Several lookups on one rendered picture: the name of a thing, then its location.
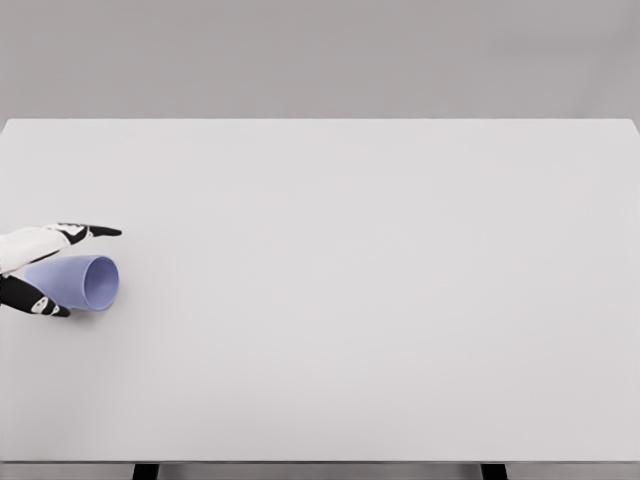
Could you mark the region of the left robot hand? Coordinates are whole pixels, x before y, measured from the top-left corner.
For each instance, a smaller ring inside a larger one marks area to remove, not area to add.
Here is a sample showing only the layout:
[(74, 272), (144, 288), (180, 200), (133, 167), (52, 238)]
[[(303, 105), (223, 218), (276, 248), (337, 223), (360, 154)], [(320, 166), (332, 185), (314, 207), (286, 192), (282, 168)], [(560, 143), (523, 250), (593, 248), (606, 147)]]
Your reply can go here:
[(92, 237), (118, 237), (120, 229), (82, 223), (24, 227), (0, 235), (0, 304), (29, 315), (69, 317), (71, 312), (13, 275)]

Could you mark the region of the lavender blue cup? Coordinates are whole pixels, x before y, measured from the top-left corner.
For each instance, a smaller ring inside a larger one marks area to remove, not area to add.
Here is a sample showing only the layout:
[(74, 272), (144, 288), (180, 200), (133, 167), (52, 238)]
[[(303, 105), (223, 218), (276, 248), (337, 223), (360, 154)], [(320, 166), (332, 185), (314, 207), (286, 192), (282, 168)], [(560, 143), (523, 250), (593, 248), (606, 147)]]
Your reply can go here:
[(26, 281), (68, 309), (103, 311), (119, 291), (116, 263), (102, 255), (43, 260), (26, 268)]

